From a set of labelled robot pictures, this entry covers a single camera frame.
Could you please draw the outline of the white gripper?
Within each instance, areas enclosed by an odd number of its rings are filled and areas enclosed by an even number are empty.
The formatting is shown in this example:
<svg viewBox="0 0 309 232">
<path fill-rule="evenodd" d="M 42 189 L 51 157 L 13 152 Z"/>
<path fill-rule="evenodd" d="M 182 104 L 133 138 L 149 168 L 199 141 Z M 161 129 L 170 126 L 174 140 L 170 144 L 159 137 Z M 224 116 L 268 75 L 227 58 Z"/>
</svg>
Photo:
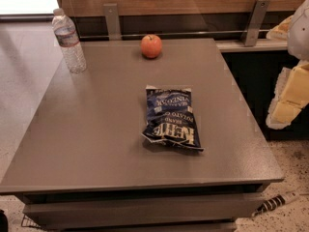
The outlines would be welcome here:
<svg viewBox="0 0 309 232">
<path fill-rule="evenodd" d="M 268 40 L 287 40 L 288 52 L 299 60 L 292 69 L 278 75 L 274 98 L 268 108 L 266 124 L 282 130 L 289 126 L 309 103 L 309 0 L 267 32 Z"/>
</svg>

